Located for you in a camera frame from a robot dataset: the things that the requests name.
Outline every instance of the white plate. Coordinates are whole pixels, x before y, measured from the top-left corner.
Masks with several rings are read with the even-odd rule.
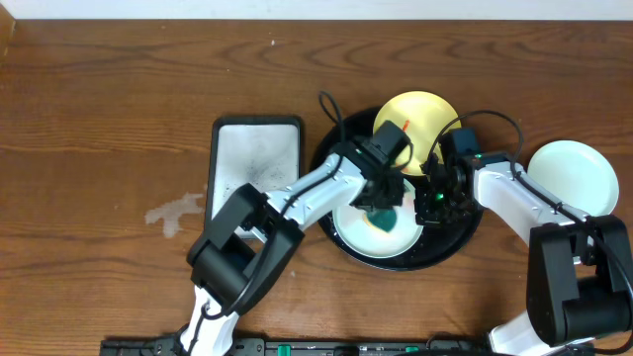
[[[396,225],[384,232],[366,222],[365,211],[344,206],[332,212],[334,226],[343,242],[354,251],[372,258],[390,258],[410,249],[422,234],[422,226],[415,223],[415,189],[405,180],[405,196],[401,207],[394,207]]]
[[[566,204],[592,216],[610,214],[620,189],[615,171],[598,151],[576,141],[560,140],[541,147],[527,174]]]

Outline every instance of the black plate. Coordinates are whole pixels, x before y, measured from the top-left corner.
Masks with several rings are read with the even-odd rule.
[[[371,136],[373,134],[374,120],[379,111],[380,107],[371,108],[345,119],[346,137],[352,138],[356,135]],[[310,167],[311,171],[323,164],[325,158],[330,154],[331,148],[339,142],[339,136],[338,128],[332,129],[325,136],[316,148]],[[417,188],[419,178],[407,177],[407,179]],[[367,257],[351,249],[336,231],[332,213],[321,218],[318,224],[340,249],[357,260],[381,269],[411,271],[433,266],[459,251],[475,233],[482,215],[483,213],[479,212],[468,221],[443,228],[425,227],[414,246],[400,255],[390,258]]]

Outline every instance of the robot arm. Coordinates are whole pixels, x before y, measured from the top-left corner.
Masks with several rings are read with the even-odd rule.
[[[504,154],[481,153],[469,129],[449,132],[440,143],[446,164],[440,167],[432,162],[429,167],[430,193],[420,193],[418,222],[450,223],[486,208],[529,245],[527,312],[490,333],[493,351],[547,355],[566,344],[631,329],[624,278],[587,234],[590,230],[592,236],[600,238],[630,275],[633,263],[621,220],[589,217],[562,204],[552,208],[551,202],[559,201],[556,197],[521,174],[520,164],[514,163],[512,172]],[[523,182],[515,179],[515,174]],[[437,203],[432,199],[437,194],[446,199]],[[576,221],[561,214],[563,208]],[[595,266],[595,276],[578,280],[574,267],[578,263]]]
[[[341,143],[321,167],[291,186],[264,194],[249,184],[237,189],[187,257],[196,304],[190,327],[180,336],[185,351],[224,355],[239,316],[270,290],[303,231],[324,215],[346,205],[366,210],[401,205],[404,178],[391,167],[408,144],[407,135],[387,122],[371,138]],[[233,233],[238,226],[264,242],[262,251],[255,253]],[[235,308],[226,312],[228,306]],[[223,316],[209,317],[220,312]]]
[[[495,352],[546,355],[560,345],[631,328],[621,276],[592,248],[592,240],[582,229],[519,184],[503,154],[481,154],[472,131],[451,131],[440,143],[446,164],[443,168],[431,164],[426,186],[416,189],[417,222],[455,223],[488,208],[530,248],[527,312],[491,332]],[[270,290],[301,243],[303,230],[321,217],[344,205],[366,210],[400,205],[403,177],[389,173],[407,144],[402,130],[386,122],[370,139],[340,144],[319,169],[292,186],[264,194],[250,185],[235,191],[187,257],[193,267],[196,306],[190,327],[180,338],[184,349],[192,356],[224,355],[239,316]],[[518,164],[515,169],[522,171]],[[292,199],[304,191],[299,199]],[[625,267],[633,270],[626,228],[620,220],[592,219],[584,212],[567,210],[591,223],[595,236],[610,244]],[[251,250],[233,234],[238,226],[252,229],[268,252]],[[575,261],[595,265],[596,276],[578,281]],[[208,317],[222,311],[224,316]]]

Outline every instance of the green connector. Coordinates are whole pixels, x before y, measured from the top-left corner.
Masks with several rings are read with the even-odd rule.
[[[290,345],[279,345],[277,347],[277,356],[290,356]]]

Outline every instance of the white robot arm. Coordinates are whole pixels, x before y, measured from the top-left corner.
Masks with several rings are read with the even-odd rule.
[[[463,177],[452,179],[455,177],[444,175],[440,179],[442,184],[429,179],[430,188],[426,187],[426,192],[431,192],[429,194],[449,189],[451,193],[447,197],[456,197],[455,201],[451,202],[452,205],[443,202],[437,206],[427,199],[429,194],[424,194],[416,196],[416,210],[419,206],[420,211],[425,212],[419,213],[418,223],[435,224],[450,223],[455,206],[461,207],[459,209],[464,212],[487,208],[498,214],[530,245],[528,311],[490,333],[493,351],[521,356],[547,355],[568,343],[585,342],[597,335],[630,329],[629,302],[622,293],[620,281],[610,274],[610,266],[606,268],[608,273],[598,274],[600,280],[611,278],[610,293],[602,290],[601,294],[598,293],[603,300],[596,302],[585,298],[585,292],[589,290],[595,295],[594,286],[578,287],[573,275],[575,261],[583,259],[587,262],[595,258],[589,253],[592,251],[590,237],[582,233],[570,237],[573,229],[567,229],[575,224],[573,220],[559,214],[519,184],[514,179],[510,162],[500,155],[482,156],[478,148],[460,148],[455,143],[460,134],[472,133],[467,130],[448,133],[442,152],[445,157],[452,157],[448,161],[453,162],[453,168],[458,168],[451,172],[463,174]],[[190,327],[180,337],[183,348],[191,356],[224,355],[230,348],[232,331],[239,316],[248,312],[268,292],[301,242],[302,231],[318,219],[344,205],[385,209],[397,205],[399,198],[402,201],[404,191],[398,190],[399,185],[402,188],[402,176],[398,178],[398,175],[385,173],[389,172],[394,159],[407,144],[405,134],[386,122],[373,138],[342,144],[319,169],[289,187],[264,194],[249,185],[238,189],[189,253],[188,262],[194,268],[192,280],[196,284],[196,305]],[[514,168],[523,172],[518,164]],[[555,200],[536,183],[529,181],[529,184],[541,196]],[[588,219],[584,212],[566,208],[578,220]],[[617,233],[609,230],[614,225],[620,229],[617,222],[601,220],[595,225],[601,227],[604,236],[613,236],[621,234],[621,230]],[[557,237],[556,234],[562,233],[562,230],[552,231],[552,225],[566,228],[567,235]],[[252,229],[265,243],[260,253],[255,254],[232,234],[238,226]],[[548,264],[552,257],[551,240],[559,242],[553,251],[562,251],[555,254],[561,260],[560,268],[552,268]],[[626,249],[620,251],[619,256],[625,266],[631,268],[628,237],[625,241]],[[622,238],[617,238],[614,243],[624,242]],[[608,263],[599,257],[597,260]],[[543,302],[539,300],[543,296],[552,298]],[[593,325],[596,318],[618,312],[622,316],[616,320]]]

